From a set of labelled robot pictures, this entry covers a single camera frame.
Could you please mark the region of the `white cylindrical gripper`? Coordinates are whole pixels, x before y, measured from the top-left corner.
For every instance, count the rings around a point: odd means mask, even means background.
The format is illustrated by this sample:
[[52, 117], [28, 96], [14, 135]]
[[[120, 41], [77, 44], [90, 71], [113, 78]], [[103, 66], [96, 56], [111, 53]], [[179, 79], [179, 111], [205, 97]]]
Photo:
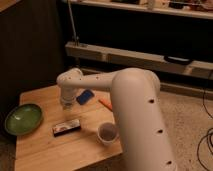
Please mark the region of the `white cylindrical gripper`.
[[60, 102], [63, 110], [71, 110], [75, 101], [77, 90], [73, 88], [62, 88], [60, 94]]

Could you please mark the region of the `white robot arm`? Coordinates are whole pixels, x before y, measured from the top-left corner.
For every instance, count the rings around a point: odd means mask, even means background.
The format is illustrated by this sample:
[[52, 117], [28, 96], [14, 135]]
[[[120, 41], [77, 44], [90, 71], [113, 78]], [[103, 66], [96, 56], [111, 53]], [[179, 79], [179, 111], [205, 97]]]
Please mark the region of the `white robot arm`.
[[85, 75], [73, 68], [57, 77], [63, 106], [79, 88], [108, 91], [128, 171], [178, 171], [158, 102], [160, 80], [149, 70], [127, 68]]

